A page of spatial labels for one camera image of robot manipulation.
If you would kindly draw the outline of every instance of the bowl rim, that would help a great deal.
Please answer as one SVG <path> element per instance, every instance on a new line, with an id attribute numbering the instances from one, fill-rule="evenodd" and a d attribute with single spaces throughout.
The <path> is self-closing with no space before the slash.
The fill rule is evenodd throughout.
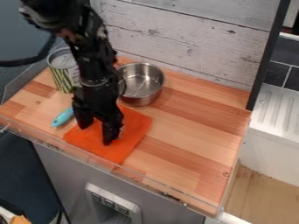
<path id="1" fill-rule="evenodd" d="M 122 66 L 120 66 L 117 71 L 119 71 L 121 68 L 124 68 L 124 67 L 127 67 L 127 66 L 133 66 L 133 65 L 146 65 L 146 66 L 151 66 L 151 67 L 154 67 L 155 69 L 157 69 L 160 74 L 162 75 L 162 82 L 161 82 L 161 85 L 159 87 L 159 89 L 157 89 L 155 92 L 153 92 L 152 94 L 147 94 L 143 97 L 137 97 L 137 96 L 126 96 L 125 94 L 122 95 L 122 97 L 125 97 L 125 98 L 129 98 L 129 99 L 143 99 L 143 98 L 147 98 L 147 97 L 150 97 L 152 95 L 155 95 L 156 93 L 158 93 L 159 91 L 161 91 L 161 89 L 163 88 L 164 86 L 164 83 L 165 83 L 165 75 L 164 75 L 164 72 L 162 71 L 162 69 L 158 66 L 155 66 L 153 64 L 150 64 L 148 62 L 131 62 L 131 63 L 128 63 L 128 64 L 124 64 Z"/>

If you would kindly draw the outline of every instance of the wooden edge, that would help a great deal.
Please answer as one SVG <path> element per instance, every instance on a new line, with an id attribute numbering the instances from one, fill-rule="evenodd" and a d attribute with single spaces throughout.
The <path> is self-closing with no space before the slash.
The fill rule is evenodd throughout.
<path id="1" fill-rule="evenodd" d="M 228 203 L 228 199 L 230 198 L 230 196 L 232 194 L 233 183 L 234 183 L 234 181 L 237 177 L 237 173 L 238 173 L 239 168 L 240 168 L 240 160 L 237 159 L 236 164 L 233 167 L 232 174 L 231 174 L 230 178 L 228 179 L 228 183 L 226 185 L 226 190 L 225 190 L 224 196 L 222 198 L 221 205 L 224 208 L 226 208 L 227 203 Z"/>

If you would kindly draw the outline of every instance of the white panel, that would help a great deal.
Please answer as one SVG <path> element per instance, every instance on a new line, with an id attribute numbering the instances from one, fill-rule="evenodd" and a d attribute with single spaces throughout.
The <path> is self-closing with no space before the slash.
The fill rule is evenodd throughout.
<path id="1" fill-rule="evenodd" d="M 299 11 L 299 0 L 291 0 L 287 15 L 283 22 L 283 26 L 293 28 L 298 11 Z"/>
<path id="2" fill-rule="evenodd" d="M 95 8 L 114 48 L 248 86 L 268 40 L 266 31 L 116 0 Z"/>
<path id="3" fill-rule="evenodd" d="M 129 0 L 202 18 L 270 31 L 280 0 Z"/>
<path id="4" fill-rule="evenodd" d="M 299 186 L 299 92 L 263 84 L 240 162 Z"/>

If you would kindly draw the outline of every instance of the wooden countertop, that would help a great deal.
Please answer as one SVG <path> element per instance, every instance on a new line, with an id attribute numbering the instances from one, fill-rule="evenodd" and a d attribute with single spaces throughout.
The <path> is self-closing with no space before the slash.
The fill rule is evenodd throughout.
<path id="1" fill-rule="evenodd" d="M 169 70 L 164 72 L 166 83 L 159 100 L 150 107 L 136 108 L 152 117 L 153 123 L 124 162 L 127 170 L 110 163 L 106 167 L 114 175 L 134 179 L 214 216 L 247 129 L 250 112 L 244 108 L 249 93 Z M 100 158 L 62 142 L 74 121 L 59 129 L 50 125 L 58 113 L 71 105 L 71 98 L 57 92 L 47 68 L 0 108 L 0 123 L 10 123 L 9 129 L 60 147 L 83 162 L 103 164 Z"/>

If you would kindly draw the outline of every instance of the orange cloth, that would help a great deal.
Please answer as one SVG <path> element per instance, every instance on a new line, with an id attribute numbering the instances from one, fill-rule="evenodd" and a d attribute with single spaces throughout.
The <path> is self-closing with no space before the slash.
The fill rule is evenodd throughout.
<path id="1" fill-rule="evenodd" d="M 84 130 L 75 125 L 65 133 L 64 140 L 97 156 L 121 164 L 148 131 L 151 118 L 130 108 L 120 106 L 120 109 L 124 114 L 124 127 L 120 138 L 110 145 L 105 146 L 102 143 L 101 122 L 97 119 L 94 119 L 94 123 Z"/>

